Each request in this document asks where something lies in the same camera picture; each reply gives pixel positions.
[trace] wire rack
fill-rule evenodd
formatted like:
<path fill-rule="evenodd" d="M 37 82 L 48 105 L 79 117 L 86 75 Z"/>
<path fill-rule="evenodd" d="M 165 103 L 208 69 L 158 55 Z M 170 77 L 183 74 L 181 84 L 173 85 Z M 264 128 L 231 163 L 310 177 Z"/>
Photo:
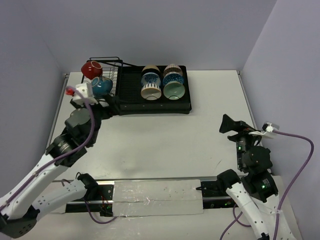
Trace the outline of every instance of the wire rack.
<path fill-rule="evenodd" d="M 119 80 L 119 77 L 121 77 L 121 71 L 124 62 L 117 56 L 111 56 L 111 57 L 90 57 L 88 61 L 96 61 L 102 66 L 102 77 L 106 77 L 110 80 L 112 80 L 112 89 L 110 91 L 111 96 L 116 95 L 116 86 L 117 86 L 117 80 Z M 90 83 L 92 80 L 89 78 L 82 76 L 82 83 Z"/>

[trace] white table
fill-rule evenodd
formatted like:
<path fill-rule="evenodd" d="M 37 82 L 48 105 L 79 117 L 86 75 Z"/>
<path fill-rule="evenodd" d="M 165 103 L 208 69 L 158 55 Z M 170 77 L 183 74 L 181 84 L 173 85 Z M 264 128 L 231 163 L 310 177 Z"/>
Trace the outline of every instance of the white table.
<path fill-rule="evenodd" d="M 74 86 L 81 77 L 80 72 L 72 72 L 67 84 Z M 74 179 L 77 172 L 96 179 L 214 177 L 227 169 L 241 175 L 235 143 L 228 141 L 228 134 L 219 133 L 223 114 L 253 125 L 237 72 L 188 71 L 188 79 L 189 115 L 130 115 L 105 120 L 94 147 L 57 180 Z M 69 102 L 70 97 L 64 96 L 53 138 L 74 110 Z M 276 176 L 275 181 L 282 194 L 281 178 Z M 288 200 L 283 211 L 292 233 L 301 240 Z M 92 222 L 87 213 L 51 213 L 21 239 L 218 240 L 231 221 L 231 208 L 205 209 L 196 215 L 121 217 L 108 225 Z M 255 236 L 250 228 L 236 223 L 223 239 L 254 240 Z"/>
<path fill-rule="evenodd" d="M 115 116 L 102 121 L 94 147 L 57 179 L 77 172 L 96 179 L 141 179 L 216 176 L 237 170 L 236 145 L 219 133 L 223 114 L 253 125 L 235 70 L 188 71 L 192 112 L 184 114 Z M 75 86 L 81 72 L 72 72 Z M 74 110 L 63 97 L 53 139 Z"/>

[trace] red light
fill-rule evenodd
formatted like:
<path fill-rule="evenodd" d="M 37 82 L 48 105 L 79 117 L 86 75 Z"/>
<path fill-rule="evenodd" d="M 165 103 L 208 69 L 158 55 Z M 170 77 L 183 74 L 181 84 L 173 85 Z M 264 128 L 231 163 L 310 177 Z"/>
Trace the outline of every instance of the red light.
<path fill-rule="evenodd" d="M 73 96 L 75 94 L 75 91 L 73 91 L 71 88 L 68 88 L 65 90 L 65 94 Z"/>

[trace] dish rack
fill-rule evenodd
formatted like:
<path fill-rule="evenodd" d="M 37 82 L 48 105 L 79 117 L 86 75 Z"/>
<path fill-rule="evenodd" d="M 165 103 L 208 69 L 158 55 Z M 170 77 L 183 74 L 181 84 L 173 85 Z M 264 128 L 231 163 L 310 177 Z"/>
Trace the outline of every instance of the dish rack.
<path fill-rule="evenodd" d="M 102 76 L 112 80 L 111 92 L 104 97 L 107 104 L 101 102 L 101 105 L 104 108 L 112 105 L 116 115 L 189 114 L 192 109 L 187 68 L 185 66 L 180 66 L 185 87 L 183 97 L 170 100 L 162 94 L 157 100 L 146 100 L 141 96 L 141 72 L 145 66 L 123 62 L 119 57 L 91 57 L 88 61 L 100 63 L 103 70 Z M 163 73 L 166 66 L 157 67 Z M 82 76 L 82 83 L 86 82 L 91 83 L 91 80 Z"/>

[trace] white tabletop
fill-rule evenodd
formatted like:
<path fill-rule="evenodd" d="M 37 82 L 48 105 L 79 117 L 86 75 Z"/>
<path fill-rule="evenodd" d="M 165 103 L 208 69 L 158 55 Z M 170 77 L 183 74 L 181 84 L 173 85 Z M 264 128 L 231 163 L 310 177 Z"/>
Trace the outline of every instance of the white tabletop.
<path fill-rule="evenodd" d="M 102 121 L 96 144 L 57 179 L 73 179 L 77 172 L 96 179 L 206 177 L 237 170 L 236 147 L 219 133 L 223 114 L 253 125 L 235 70 L 188 71 L 190 114 L 115 116 Z M 75 86 L 81 72 L 72 72 Z M 63 97 L 53 131 L 61 134 L 74 110 Z"/>

